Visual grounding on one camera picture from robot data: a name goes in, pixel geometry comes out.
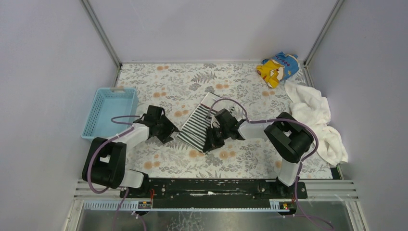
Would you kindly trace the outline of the green white striped towel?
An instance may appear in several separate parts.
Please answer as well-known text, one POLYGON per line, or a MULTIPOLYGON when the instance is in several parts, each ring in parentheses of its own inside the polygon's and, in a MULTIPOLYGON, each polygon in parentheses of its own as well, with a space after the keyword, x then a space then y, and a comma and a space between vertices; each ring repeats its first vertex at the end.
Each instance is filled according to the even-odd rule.
POLYGON ((207 93, 183 124, 177 139, 202 152, 206 140, 206 129, 211 125, 215 113, 221 109, 237 108, 232 101, 220 101, 213 105, 220 98, 211 92, 207 93))

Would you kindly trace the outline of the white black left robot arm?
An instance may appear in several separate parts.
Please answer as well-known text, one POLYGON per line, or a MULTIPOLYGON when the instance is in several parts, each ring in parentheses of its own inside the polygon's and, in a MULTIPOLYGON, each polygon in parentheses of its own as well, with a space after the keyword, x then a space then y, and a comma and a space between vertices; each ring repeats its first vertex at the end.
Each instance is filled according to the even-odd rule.
POLYGON ((148 106, 141 116, 133 115, 128 128, 108 138, 92 140, 82 171, 82 179, 91 191, 101 194, 108 189, 140 189, 148 175, 126 168, 127 154, 137 145, 156 137, 165 144, 173 140, 179 129, 166 116, 162 107, 148 106))

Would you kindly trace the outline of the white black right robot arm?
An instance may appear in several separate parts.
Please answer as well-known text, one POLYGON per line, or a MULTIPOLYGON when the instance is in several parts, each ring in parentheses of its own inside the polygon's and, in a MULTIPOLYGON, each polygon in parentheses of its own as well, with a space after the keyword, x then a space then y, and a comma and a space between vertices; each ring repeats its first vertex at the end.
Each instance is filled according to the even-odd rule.
POLYGON ((282 158, 277 180, 287 187, 298 181, 302 162, 312 154, 311 145, 315 144, 313 152, 319 147, 315 132, 286 112, 265 121, 249 121, 237 120, 228 110, 222 109, 213 118, 215 124, 206 128, 203 152, 222 147, 227 139, 268 141, 282 158))

